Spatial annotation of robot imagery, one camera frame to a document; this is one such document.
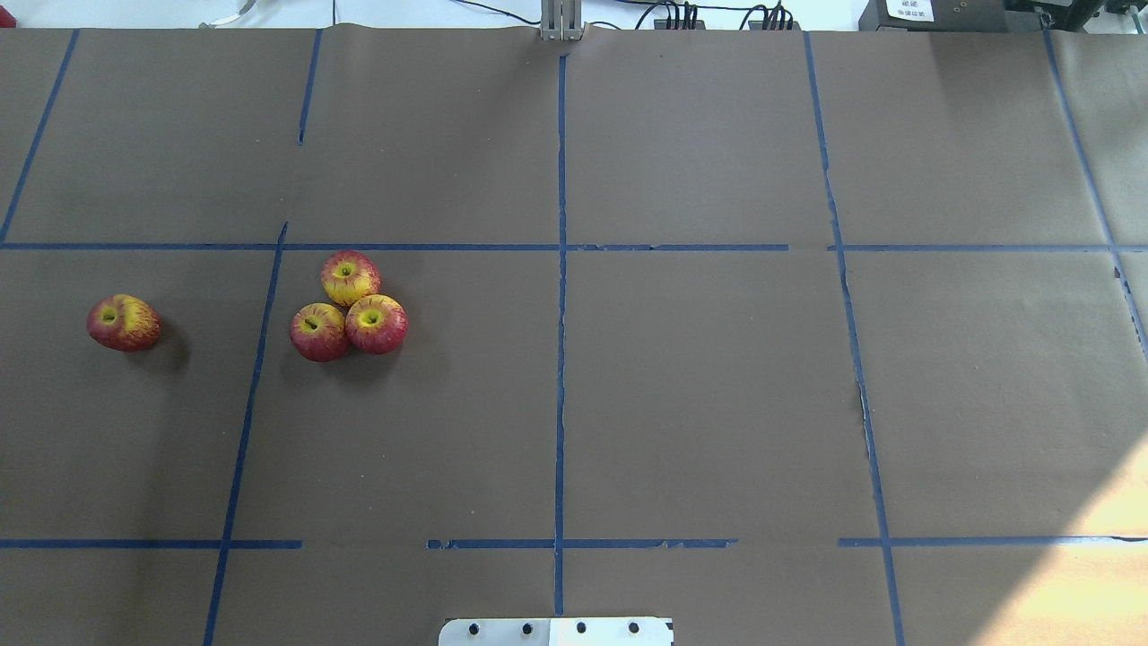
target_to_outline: white metal bracket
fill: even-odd
[[[658,617],[453,620],[439,646],[673,646],[674,621]]]
[[[582,0],[542,0],[543,40],[582,40]]]

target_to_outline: metal plate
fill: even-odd
[[[439,646],[478,644],[672,646],[674,621],[658,617],[453,620],[442,626],[442,632],[439,633]]]

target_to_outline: grid square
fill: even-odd
[[[892,535],[1148,532],[1091,513],[1148,429],[1108,254],[848,262]],[[1148,483],[1119,496],[1148,507]]]
[[[83,31],[10,241],[251,242],[300,193],[315,31]]]
[[[371,252],[406,342],[318,365],[287,329],[326,255],[280,268],[235,537],[552,537],[557,254]]]
[[[677,644],[892,644],[878,550],[739,543],[566,553],[568,616],[667,616]]]
[[[832,242],[801,34],[596,30],[568,75],[572,242]]]
[[[0,221],[52,93],[70,30],[10,30],[0,38]]]
[[[0,552],[3,644],[203,643],[214,551]]]
[[[271,254],[0,254],[0,536],[215,539],[259,336]],[[152,350],[88,338],[129,293],[163,319]]]
[[[846,242],[1104,242],[1040,34],[813,48]]]
[[[897,574],[908,644],[1148,641],[1143,547],[898,550]]]
[[[1148,243],[1148,42],[1053,32],[1064,93],[1116,241]]]
[[[552,594],[546,550],[339,540],[232,552],[215,644],[436,644],[448,618],[550,616]]]
[[[557,242],[557,70],[532,29],[324,30],[293,236]]]
[[[877,531],[832,254],[584,252],[568,283],[568,538]]]

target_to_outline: metal stand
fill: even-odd
[[[582,0],[542,0],[543,40],[581,40]]]

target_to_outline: cable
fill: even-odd
[[[656,7],[665,1],[666,0],[661,0],[661,2],[651,2],[650,0],[614,0],[614,2],[621,2],[622,5],[653,5]],[[750,9],[748,7],[714,7],[711,5],[693,5],[693,7],[697,7],[698,9],[718,9],[722,11],[747,11]]]
[[[752,9],[745,13],[745,17],[742,18],[740,26],[737,28],[738,31],[742,31],[745,29],[745,25],[750,24],[750,16],[752,16],[753,11],[757,11],[758,9],[761,9],[761,13],[765,14],[762,17],[763,21],[769,18],[769,7],[766,7],[765,5],[754,5]]]
[[[452,0],[452,1],[453,2],[458,2],[459,5],[471,5],[472,7],[479,7],[479,8],[486,9],[488,11],[494,11],[496,14],[502,14],[502,15],[509,17],[509,18],[514,18],[515,21],[523,22],[523,23],[529,24],[529,25],[537,26],[537,25],[542,24],[542,21],[530,21],[530,20],[523,18],[522,16],[520,16],[518,14],[512,14],[512,13],[505,10],[505,9],[499,9],[498,7],[491,7],[489,5],[483,5],[481,2],[473,2],[472,0]]]
[[[674,11],[675,13],[677,11],[677,5],[675,2],[670,2],[669,0],[661,0],[660,2],[654,2],[654,3],[650,3],[650,2],[642,2],[642,3],[643,5],[650,5],[650,6],[646,7],[645,11],[642,11],[642,17],[638,18],[638,24],[634,25],[635,30],[642,29],[642,23],[645,22],[645,17],[650,15],[650,11],[657,9],[658,7],[666,7],[666,24],[667,25],[669,24],[669,21],[670,21],[670,14],[669,14],[670,6],[674,7]]]

